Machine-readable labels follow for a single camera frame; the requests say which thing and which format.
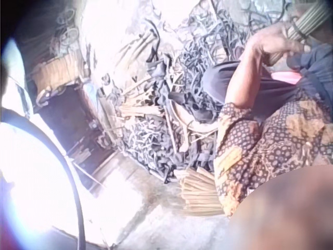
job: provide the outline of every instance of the broom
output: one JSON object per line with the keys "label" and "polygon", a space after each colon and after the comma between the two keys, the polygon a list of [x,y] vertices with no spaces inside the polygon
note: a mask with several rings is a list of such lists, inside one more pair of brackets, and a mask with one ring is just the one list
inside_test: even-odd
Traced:
{"label": "broom", "polygon": [[[323,1],[313,4],[287,31],[287,37],[291,40],[302,41],[304,34],[306,37],[318,29],[331,16],[331,10]],[[283,56],[277,53],[270,56],[267,66],[273,66]]]}
{"label": "broom", "polygon": [[180,180],[181,197],[185,201],[184,215],[214,216],[223,214],[217,195],[214,175],[198,167],[193,169],[174,170]]}

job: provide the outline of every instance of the black hose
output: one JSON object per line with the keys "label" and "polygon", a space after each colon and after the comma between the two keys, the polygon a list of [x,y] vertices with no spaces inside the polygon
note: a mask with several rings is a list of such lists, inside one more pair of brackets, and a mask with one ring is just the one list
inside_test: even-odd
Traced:
{"label": "black hose", "polygon": [[84,221],[83,221],[83,213],[82,213],[80,197],[75,185],[74,177],[72,175],[72,172],[70,170],[70,167],[68,166],[66,159],[61,154],[56,145],[50,140],[50,138],[27,118],[20,116],[18,113],[10,109],[2,107],[1,122],[7,123],[18,129],[21,129],[27,132],[28,134],[32,135],[42,143],[44,143],[44,145],[48,147],[48,149],[58,158],[58,160],[62,164],[69,179],[69,182],[71,183],[72,191],[74,194],[74,200],[76,204],[76,212],[78,215],[78,224],[79,224],[78,250],[85,250],[86,246],[85,246]]}

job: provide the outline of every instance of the orange floral fabric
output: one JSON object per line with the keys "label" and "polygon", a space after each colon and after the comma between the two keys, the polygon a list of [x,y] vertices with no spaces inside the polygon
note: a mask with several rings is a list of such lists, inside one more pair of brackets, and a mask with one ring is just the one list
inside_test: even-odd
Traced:
{"label": "orange floral fabric", "polygon": [[215,185],[226,215],[231,216],[249,190],[271,178],[313,164],[333,164],[333,124],[320,100],[300,91],[263,126],[250,109],[232,103],[219,117]]}

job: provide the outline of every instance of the hand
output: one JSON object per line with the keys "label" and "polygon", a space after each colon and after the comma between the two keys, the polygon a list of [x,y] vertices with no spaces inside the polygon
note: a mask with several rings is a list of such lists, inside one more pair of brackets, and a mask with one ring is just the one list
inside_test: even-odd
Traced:
{"label": "hand", "polygon": [[310,47],[295,40],[287,39],[289,23],[279,22],[256,33],[247,46],[259,50],[263,55],[283,53],[284,57],[294,53],[309,52]]}

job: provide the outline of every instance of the pink object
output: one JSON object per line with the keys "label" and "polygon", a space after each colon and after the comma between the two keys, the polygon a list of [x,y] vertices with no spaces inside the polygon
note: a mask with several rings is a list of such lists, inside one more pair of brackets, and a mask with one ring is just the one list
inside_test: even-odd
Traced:
{"label": "pink object", "polygon": [[271,77],[274,80],[279,80],[290,84],[296,84],[302,78],[299,73],[291,71],[274,72],[271,74]]}

